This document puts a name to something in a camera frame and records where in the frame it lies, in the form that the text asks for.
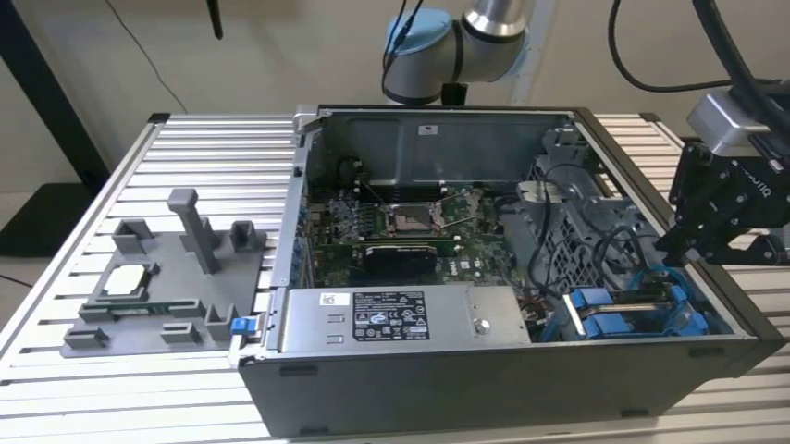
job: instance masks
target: aluminum extrusion table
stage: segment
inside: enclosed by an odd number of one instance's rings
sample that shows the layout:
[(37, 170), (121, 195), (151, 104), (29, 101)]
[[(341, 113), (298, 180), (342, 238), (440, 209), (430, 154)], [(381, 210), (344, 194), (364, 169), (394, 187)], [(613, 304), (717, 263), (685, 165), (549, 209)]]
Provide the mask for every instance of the aluminum extrusion table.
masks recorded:
[[(639, 115), (597, 118), (665, 195), (680, 141), (660, 122)], [(290, 138), (289, 116), (172, 116), (165, 123), (145, 126), (0, 334), (0, 441), (284, 442), (268, 437), (238, 374), (228, 369), (224, 351), (66, 360), (57, 349), (114, 250), (109, 234), (121, 218), (143, 217), (157, 232), (181, 229), (165, 204), (173, 187), (197, 190), (198, 211), (213, 228), (226, 229), (242, 216), (266, 231), (254, 302), (256, 307), (266, 306)], [(727, 268), (790, 337), (790, 270)], [(340, 442), (569, 441), (790, 442), (790, 346), (745, 376), (705, 383), (659, 418)]]

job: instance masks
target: white wall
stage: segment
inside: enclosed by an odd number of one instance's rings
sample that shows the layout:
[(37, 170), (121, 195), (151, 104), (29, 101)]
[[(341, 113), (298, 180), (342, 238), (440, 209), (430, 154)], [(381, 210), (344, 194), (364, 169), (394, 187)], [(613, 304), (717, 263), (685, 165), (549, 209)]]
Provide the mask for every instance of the white wall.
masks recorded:
[[(526, 103), (581, 105), (605, 113), (653, 112), (676, 132), (689, 134), (684, 118), (701, 92), (641, 92), (619, 76), (605, 46), (611, 4), (556, 2)], [(790, 78), (790, 1), (717, 0), (717, 5), (753, 75)], [(689, 0), (624, 0), (616, 36), (624, 64), (643, 82), (725, 79)]]
[(46, 182), (77, 182), (33, 105), (0, 59), (0, 192), (34, 191)]
[[(429, 0), (454, 17), (465, 0)], [(296, 104), (380, 104), (380, 59), (396, 0), (221, 0), (214, 40), (205, 1), (113, 0), (190, 113), (289, 113)], [(102, 0), (15, 6), (110, 162), (151, 112), (178, 112)], [(509, 83), (469, 88), (470, 105), (505, 105)]]

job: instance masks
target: green circuit board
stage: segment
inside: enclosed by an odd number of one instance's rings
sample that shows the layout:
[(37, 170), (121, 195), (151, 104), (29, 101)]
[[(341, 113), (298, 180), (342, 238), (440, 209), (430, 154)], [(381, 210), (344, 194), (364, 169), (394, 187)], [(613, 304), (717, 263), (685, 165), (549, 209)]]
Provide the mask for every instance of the green circuit board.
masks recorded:
[(522, 287), (513, 254), (496, 220), (493, 199), (470, 187), (450, 187), (433, 203), (385, 207), (341, 196), (310, 208), (312, 269), (318, 288), (362, 285), (362, 255), (376, 245), (436, 249), (436, 270), (410, 285), (472, 282)]

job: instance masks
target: warning label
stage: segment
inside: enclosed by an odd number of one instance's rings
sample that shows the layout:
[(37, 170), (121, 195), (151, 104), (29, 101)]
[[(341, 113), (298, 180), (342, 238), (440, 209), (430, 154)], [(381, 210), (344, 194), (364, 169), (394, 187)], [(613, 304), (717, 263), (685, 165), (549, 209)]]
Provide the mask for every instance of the warning label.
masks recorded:
[(353, 339), (366, 341), (429, 338), (421, 291), (353, 294)]

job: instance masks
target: blue clip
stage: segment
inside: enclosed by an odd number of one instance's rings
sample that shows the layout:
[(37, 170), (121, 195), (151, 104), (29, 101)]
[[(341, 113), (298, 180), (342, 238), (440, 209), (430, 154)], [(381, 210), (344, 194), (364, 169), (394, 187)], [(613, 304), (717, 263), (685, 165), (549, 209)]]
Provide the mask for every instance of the blue clip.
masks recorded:
[(230, 334), (232, 335), (241, 335), (241, 336), (250, 336), (254, 334), (257, 330), (257, 322), (256, 319), (250, 319), (249, 317), (237, 317), (230, 322)]

